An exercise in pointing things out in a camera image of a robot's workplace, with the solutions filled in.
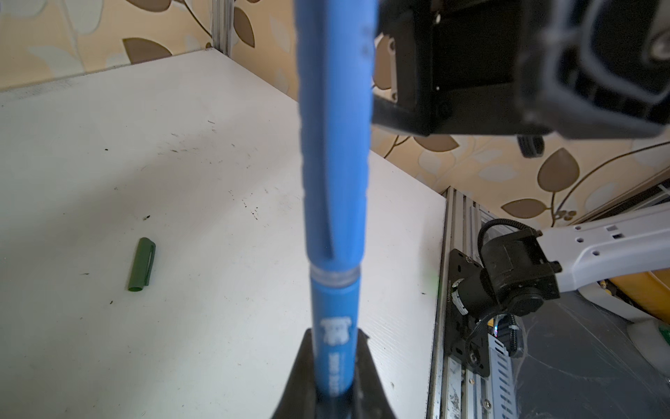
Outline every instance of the white robotic arm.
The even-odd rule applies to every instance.
[[[560,292],[614,276],[670,267],[670,202],[567,227],[537,238],[547,260],[558,261]]]

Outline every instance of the green object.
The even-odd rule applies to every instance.
[[[128,291],[142,291],[144,287],[149,285],[149,276],[151,276],[155,253],[156,244],[148,238],[142,237],[137,244],[137,253],[135,253],[135,261],[130,272],[130,281],[128,281]]]

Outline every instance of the floral wallpaper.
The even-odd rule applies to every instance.
[[[232,58],[297,99],[292,0],[236,0]],[[393,48],[376,39],[376,95],[393,100]],[[372,150],[436,192],[453,186],[499,217],[535,228],[567,225],[670,166],[670,135],[656,139],[545,138],[542,158],[515,137],[406,137],[372,128]]]
[[[0,90],[211,45],[211,0],[0,0]]]

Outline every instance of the blue pen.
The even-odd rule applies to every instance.
[[[377,0],[295,0],[318,391],[354,379]]]

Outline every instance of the brown leaf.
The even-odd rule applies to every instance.
[[[537,199],[524,198],[508,202],[501,208],[512,217],[531,219],[545,212],[547,206]]]
[[[165,11],[170,7],[172,0],[126,0],[133,6],[139,7],[146,11]]]
[[[432,152],[448,152],[458,148],[458,143],[451,135],[435,134],[428,137],[417,137],[414,139],[419,145]]]
[[[377,52],[375,53],[375,74],[373,81],[375,86],[385,91],[391,88],[391,56],[389,55],[389,36],[384,35],[379,44],[377,44]]]
[[[239,7],[235,7],[235,11],[232,14],[232,26],[235,28],[237,37],[240,38],[242,42],[252,48],[256,46],[249,17]]]
[[[549,156],[537,173],[537,184],[547,192],[567,189],[580,177],[580,165],[564,148]]]
[[[123,40],[123,47],[128,54],[131,64],[139,62],[157,60],[158,58],[169,57],[172,54],[170,51],[157,44],[154,41],[149,41],[144,38],[125,38]]]

